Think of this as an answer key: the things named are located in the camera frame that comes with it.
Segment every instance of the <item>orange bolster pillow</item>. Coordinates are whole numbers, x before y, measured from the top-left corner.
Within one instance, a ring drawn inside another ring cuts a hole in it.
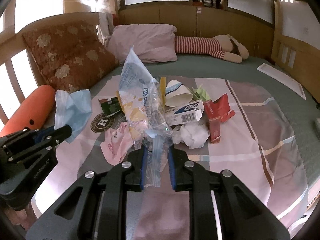
[[[34,90],[5,124],[0,131],[0,137],[25,127],[32,130],[42,128],[55,103],[55,93],[49,85],[42,85]]]

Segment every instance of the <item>red packet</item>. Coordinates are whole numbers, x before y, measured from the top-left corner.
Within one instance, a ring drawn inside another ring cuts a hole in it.
[[[230,109],[228,95],[224,94],[216,101],[211,100],[204,102],[204,111],[209,119],[210,142],[220,142],[220,123],[225,122],[236,113]]]

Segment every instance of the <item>dark green packet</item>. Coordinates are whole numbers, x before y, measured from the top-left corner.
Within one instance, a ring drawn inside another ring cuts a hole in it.
[[[111,99],[99,99],[99,103],[106,117],[113,116],[121,111],[119,100],[116,97]]]

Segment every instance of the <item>paper cup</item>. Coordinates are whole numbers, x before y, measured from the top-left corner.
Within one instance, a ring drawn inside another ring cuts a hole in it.
[[[193,94],[177,80],[169,81],[165,89],[165,105],[181,106],[189,103],[193,98]]]

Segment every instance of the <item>silver screw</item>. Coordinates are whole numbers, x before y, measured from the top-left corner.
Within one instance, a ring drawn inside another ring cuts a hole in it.
[[[124,167],[124,168],[130,168],[131,167],[131,162],[123,162],[122,164],[121,164],[121,166],[122,167]]]
[[[186,161],[184,163],[184,165],[187,167],[187,168],[193,168],[193,166],[195,166],[195,163],[193,161]]]
[[[224,170],[224,171],[222,171],[222,175],[229,178],[229,177],[231,177],[232,172],[229,170]]]
[[[87,179],[91,179],[93,176],[94,176],[94,172],[93,171],[87,171],[84,176],[87,178]]]

